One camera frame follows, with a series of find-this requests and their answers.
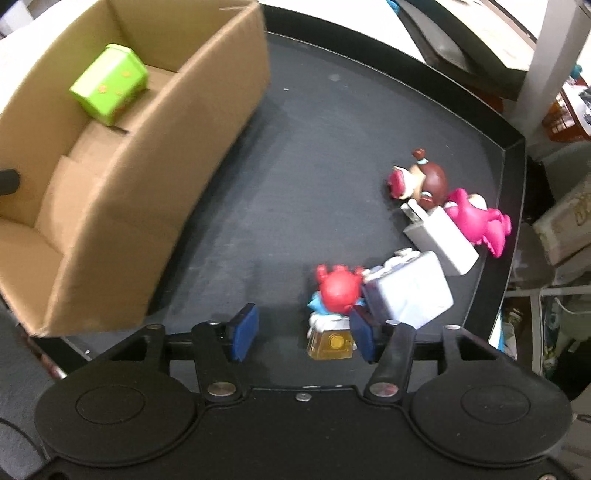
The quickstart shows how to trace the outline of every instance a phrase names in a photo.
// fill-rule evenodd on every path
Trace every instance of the metal bolt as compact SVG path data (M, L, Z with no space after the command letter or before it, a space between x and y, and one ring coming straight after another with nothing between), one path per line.
M214 397L229 397L236 393L236 385L230 382L214 382L208 386L207 391Z
M310 395L309 393L306 392L300 392L295 394L295 399L297 401L310 401L312 400L312 395Z
M398 393L398 387L393 383L377 382L369 387L369 391L376 397L393 397Z

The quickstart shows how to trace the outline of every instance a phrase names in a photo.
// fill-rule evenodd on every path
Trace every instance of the green toy house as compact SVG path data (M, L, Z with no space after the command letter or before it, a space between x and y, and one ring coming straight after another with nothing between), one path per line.
M70 91L90 116L110 126L147 84L148 70L138 56L130 48L112 43Z

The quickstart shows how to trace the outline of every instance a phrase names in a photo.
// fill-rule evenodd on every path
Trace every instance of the pink toy figure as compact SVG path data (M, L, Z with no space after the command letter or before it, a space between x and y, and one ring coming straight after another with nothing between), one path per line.
M480 195L456 189L447 197L443 209L473 245L486 244L495 258L505 248L505 237L511 233L511 219L500 210L486 208Z
M320 300L331 313L349 314L349 310L361 296L361 282L363 268L355 267L351 273L344 265L335 265L328 273L326 265L316 267L316 279L320 284Z

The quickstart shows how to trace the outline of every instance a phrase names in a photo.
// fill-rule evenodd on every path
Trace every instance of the black table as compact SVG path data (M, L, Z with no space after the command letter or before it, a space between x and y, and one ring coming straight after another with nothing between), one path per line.
M329 362L306 354L314 269L325 262L371 267L411 246L385 179L421 147L443 166L450 189L483 195L511 216L514 233L502 258L480 247L472 270L449 278L454 306L420 335L459 323L488 338L521 216L520 134L394 48L295 12L265 7L265 15L271 86L188 220L146 322L182 332L227 320L252 301L261 331L241 367L252 384L364 384L372 367L357 354ZM92 356L129 333L71 340ZM172 374L194 384L192 365L179 362Z

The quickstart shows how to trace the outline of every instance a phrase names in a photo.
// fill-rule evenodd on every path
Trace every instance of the cardboard box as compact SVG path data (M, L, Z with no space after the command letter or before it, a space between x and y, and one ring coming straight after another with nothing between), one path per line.
M70 86L108 44L147 90L110 128ZM139 324L184 222L269 80L251 0L96 0L0 114L0 293L35 335Z

